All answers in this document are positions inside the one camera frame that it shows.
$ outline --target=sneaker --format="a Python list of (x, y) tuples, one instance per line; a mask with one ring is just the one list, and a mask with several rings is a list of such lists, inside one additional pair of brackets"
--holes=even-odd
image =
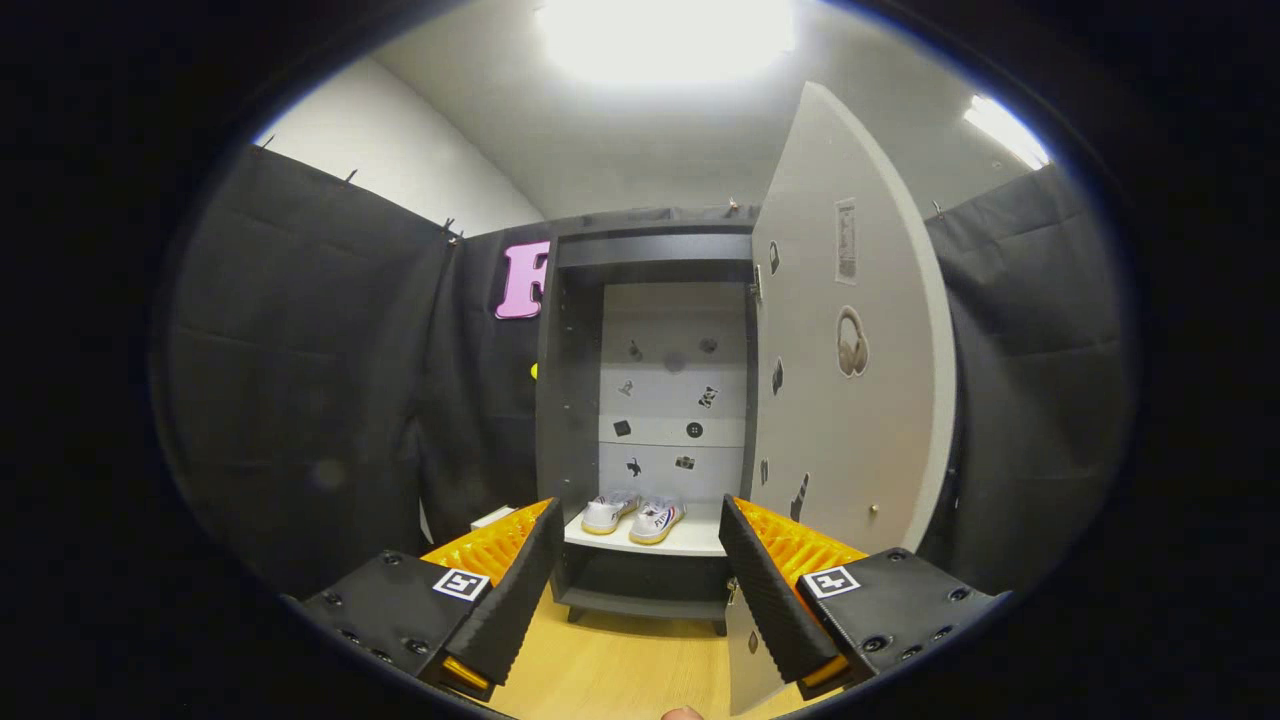
[(640, 505), (640, 495), (631, 491), (614, 491), (602, 495), (586, 503), (582, 512), (582, 529), (593, 536), (607, 536), (618, 529), (618, 519)]
[(657, 544), (685, 516), (685, 502), (675, 497), (650, 497), (631, 524), (631, 542)]

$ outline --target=open cabinet door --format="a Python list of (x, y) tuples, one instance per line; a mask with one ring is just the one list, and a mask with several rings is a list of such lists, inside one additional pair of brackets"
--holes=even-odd
[(751, 246), (751, 501), (863, 552), (915, 551), (951, 446), (951, 316), (906, 186), (826, 87), (804, 87)]

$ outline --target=screw hole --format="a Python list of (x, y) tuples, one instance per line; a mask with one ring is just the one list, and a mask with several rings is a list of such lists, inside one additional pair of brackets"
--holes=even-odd
[(882, 635), (874, 635), (863, 641), (863, 652), (876, 652), (888, 647), (888, 641)]

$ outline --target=light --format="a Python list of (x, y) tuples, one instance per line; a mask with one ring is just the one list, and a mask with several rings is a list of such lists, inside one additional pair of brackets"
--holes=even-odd
[(786, 0), (550, 0), (536, 19), (552, 60), (591, 82), (731, 81), (795, 46)]
[(1048, 152), (1044, 152), (1036, 136), (1000, 102), (974, 95), (964, 119), (1004, 145), (1028, 168), (1038, 170), (1050, 163)]

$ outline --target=wooden floor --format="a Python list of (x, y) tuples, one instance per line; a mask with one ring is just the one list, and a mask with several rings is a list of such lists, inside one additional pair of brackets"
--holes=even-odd
[[(727, 641), (710, 623), (589, 611), (571, 625), (567, 612), (543, 591), (520, 657), (489, 707), (527, 720), (658, 720), (685, 705), (707, 720), (730, 716)], [(804, 705), (792, 684), (735, 717), (776, 717)]]

